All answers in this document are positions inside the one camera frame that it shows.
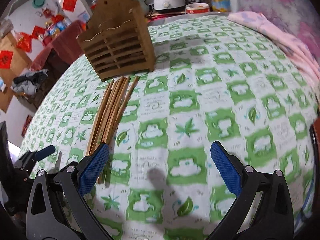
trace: bed sheet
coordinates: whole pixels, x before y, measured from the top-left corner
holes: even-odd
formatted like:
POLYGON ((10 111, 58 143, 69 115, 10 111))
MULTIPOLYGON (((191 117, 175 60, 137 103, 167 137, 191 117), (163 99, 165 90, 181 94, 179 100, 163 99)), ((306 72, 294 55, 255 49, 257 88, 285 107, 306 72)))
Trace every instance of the bed sheet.
MULTIPOLYGON (((203 240, 235 199, 210 157, 219 140, 244 165, 284 171, 298 228, 313 198, 309 127, 317 103, 296 67, 263 35, 224 16, 181 19, 149 32, 155 71, 135 74, 140 79, 110 144, 106 182, 85 195, 101 224, 115 240, 203 240)), ((85 56, 65 72, 22 143, 22 152, 57 149, 31 177, 81 160, 108 82, 85 56)))

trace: snack package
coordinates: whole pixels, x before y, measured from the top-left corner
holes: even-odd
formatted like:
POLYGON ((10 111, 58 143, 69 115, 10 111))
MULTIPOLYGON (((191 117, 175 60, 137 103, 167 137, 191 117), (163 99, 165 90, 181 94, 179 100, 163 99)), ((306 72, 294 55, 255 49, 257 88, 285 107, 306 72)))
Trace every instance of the snack package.
POLYGON ((17 41, 17 48, 22 49, 25 52, 31 52, 32 50, 32 37, 27 33, 14 32, 14 37, 17 41))
POLYGON ((66 29, 66 26, 64 25, 63 21, 57 23, 57 27, 60 31, 63 31, 66 29))

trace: bundle of wooden sticks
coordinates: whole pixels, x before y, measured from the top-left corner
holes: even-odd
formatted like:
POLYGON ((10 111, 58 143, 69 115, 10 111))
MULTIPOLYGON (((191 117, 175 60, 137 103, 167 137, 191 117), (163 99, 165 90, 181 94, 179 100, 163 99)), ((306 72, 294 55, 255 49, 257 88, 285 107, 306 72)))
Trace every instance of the bundle of wooden sticks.
POLYGON ((93 123, 86 156, 92 155, 101 142, 110 144, 138 79, 138 77, 134 79, 126 95, 130 77, 122 76, 116 82, 112 80, 108 84, 93 123))

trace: wooden slat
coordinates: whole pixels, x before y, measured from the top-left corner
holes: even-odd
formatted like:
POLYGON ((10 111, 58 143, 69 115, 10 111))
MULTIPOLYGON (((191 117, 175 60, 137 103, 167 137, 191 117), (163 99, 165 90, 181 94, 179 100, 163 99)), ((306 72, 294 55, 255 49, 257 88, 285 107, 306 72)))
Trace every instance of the wooden slat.
POLYGON ((120 87, 122 85, 123 80, 124 80, 124 77, 122 76, 116 82, 116 86, 113 89, 112 98, 110 99, 110 102, 107 103, 107 107, 105 109, 105 113, 103 114, 103 119, 101 120, 101 123, 100 123, 100 126, 99 126, 99 132, 98 132, 96 138, 94 139, 94 143, 92 145, 92 149, 91 149, 90 154, 92 154, 96 150, 96 148, 99 146, 99 140, 102 139, 102 137, 103 137, 103 133, 104 133, 104 130, 106 128, 106 124, 107 124, 107 121, 108 121, 108 118, 109 118, 109 115, 110 115, 110 111, 112 109, 112 106, 114 104, 114 101, 116 99, 116 96, 117 96, 117 94, 119 92, 119 89, 120 89, 120 87))
POLYGON ((135 71, 143 70, 143 69, 148 69, 148 66, 146 65, 145 68, 141 68, 141 65, 147 64, 147 62, 144 63, 137 63, 125 67, 121 67, 120 69, 111 69, 105 72, 100 73, 100 78, 102 81, 105 81, 109 79, 110 77, 114 77, 116 75, 119 75, 119 70, 121 70, 121 73, 132 73, 135 71))
POLYGON ((106 130, 103 133, 103 139, 102 140, 106 144, 110 143, 110 140, 109 140, 110 139, 110 132, 112 131, 113 126, 115 125, 115 121, 117 119, 118 110, 119 110, 119 107, 120 107, 120 102, 121 102, 121 99, 122 99, 122 97, 124 96, 124 94, 125 94, 125 92, 127 90, 129 81, 130 81, 130 77, 127 77, 124 80, 123 86, 121 87, 122 88, 121 92, 117 95, 117 98, 115 100, 113 112, 110 115, 110 119, 108 120, 108 126, 107 126, 106 130))
POLYGON ((130 49, 130 50, 124 51, 122 53, 116 54, 115 57, 116 58, 123 57, 123 56, 127 56, 127 55, 130 55, 130 54, 133 54, 133 53, 137 53, 137 52, 140 52, 140 51, 142 51, 142 48, 130 49))
POLYGON ((108 46, 106 44, 102 44, 102 45, 99 45, 97 47, 94 47, 93 49, 87 49, 85 51, 85 53, 88 55, 88 54, 91 54, 91 53, 93 53, 93 52, 95 52, 95 51, 97 51, 99 49, 103 49, 103 48, 108 49, 108 46))
POLYGON ((112 46, 112 44, 120 42, 120 41, 124 41, 130 38, 134 38, 134 37, 138 37, 138 33, 129 33, 123 36, 119 36, 116 39, 112 39, 112 40, 108 40, 108 43, 112 46))
POLYGON ((92 61, 93 66, 96 66, 97 64, 100 64, 100 63, 111 63, 111 62, 114 62, 114 60, 112 59, 112 57, 103 57, 103 58, 100 59, 100 60, 92 61))
POLYGON ((122 25, 120 25, 119 27, 112 27, 109 28, 110 24, 108 24, 108 22, 106 22, 105 24, 101 24, 101 26, 99 27, 103 38, 108 39, 110 37, 113 36, 121 36, 121 34, 125 31, 127 32, 134 32, 135 31, 135 26, 134 26, 134 22, 132 20, 130 21, 126 21, 124 22, 122 25))
POLYGON ((92 39, 90 40, 85 40, 81 43, 81 48, 84 51, 87 51, 87 49, 91 46, 94 46, 95 44, 103 41, 103 38, 100 34, 95 35, 92 39))
POLYGON ((139 45, 140 44, 140 41, 132 41, 132 42, 128 42, 126 44, 123 44, 121 46, 118 46, 116 48, 113 48, 113 49, 107 49, 108 47, 106 47, 106 50, 103 51, 103 52, 100 52, 99 54, 96 54, 96 55, 93 55, 93 56, 90 56, 90 59, 93 60, 93 59, 96 59, 98 57, 101 57, 103 55, 106 55, 106 54, 110 54, 114 51, 117 51, 119 49, 124 49, 124 48, 127 48, 127 47, 130 47, 130 46, 134 46, 134 45, 139 45))
POLYGON ((125 98, 120 106, 120 109, 117 113, 117 118, 115 120, 115 122, 113 123, 113 127, 112 127, 112 130, 110 131, 109 135, 108 135, 108 138, 106 139, 107 142, 110 142, 111 140, 111 136, 113 136, 113 134, 115 133, 115 130, 116 130, 116 127, 118 126, 119 122, 120 122, 120 119, 123 115, 123 112, 124 112, 124 109, 126 108, 127 106, 127 103, 129 101, 129 98, 135 88, 135 86, 137 85, 138 83, 138 80, 139 80, 139 77, 135 77, 133 83, 131 84, 130 88, 129 88, 129 91, 127 92, 127 94, 125 95, 125 98))
MULTIPOLYGON (((126 58, 126 59, 119 60, 117 63, 118 64, 123 64, 123 63, 127 63, 127 62, 130 62, 130 61, 138 60, 138 59, 144 59, 145 57, 146 57, 145 55, 139 55, 139 56, 136 56, 136 57, 129 57, 129 58, 126 58)), ((113 63, 106 64, 106 65, 103 65, 101 67, 96 67, 96 70, 100 71, 100 70, 112 67, 114 65, 115 64, 113 64, 113 63)))
POLYGON ((99 124, 101 122, 101 118, 102 118, 102 115, 103 115, 103 111, 106 108, 106 105, 107 105, 107 102, 108 102, 108 98, 109 98, 110 93, 111 93, 111 87, 112 87, 114 81, 115 80, 112 80, 111 83, 108 84, 108 86, 106 88, 106 91, 105 91, 105 93, 103 95, 103 98, 101 100, 98 112, 97 112, 96 117, 94 119, 94 123, 93 123, 93 126, 92 126, 92 130, 91 130, 91 134, 90 134, 90 138, 89 138, 89 142, 88 142, 88 145, 87 145, 85 156, 88 156, 90 154, 90 150, 92 148, 92 140, 94 140, 94 138, 97 135, 99 124))

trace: blue gripper pad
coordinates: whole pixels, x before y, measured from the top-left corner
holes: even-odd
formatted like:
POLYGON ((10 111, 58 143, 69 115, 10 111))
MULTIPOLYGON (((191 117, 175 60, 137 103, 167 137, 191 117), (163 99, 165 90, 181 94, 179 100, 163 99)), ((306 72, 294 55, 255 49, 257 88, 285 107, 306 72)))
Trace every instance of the blue gripper pad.
POLYGON ((48 147, 42 149, 35 153, 35 161, 39 162, 43 160, 45 157, 53 154, 56 151, 56 148, 53 145, 49 145, 48 147))
POLYGON ((241 177, 223 150, 217 142, 212 143, 210 149, 211 158, 228 190, 238 197, 242 191, 241 177))
POLYGON ((78 191, 81 197, 83 197, 84 194, 90 193, 100 172, 106 165, 109 159, 109 146, 105 143, 100 144, 91 157, 90 163, 79 177, 78 191))

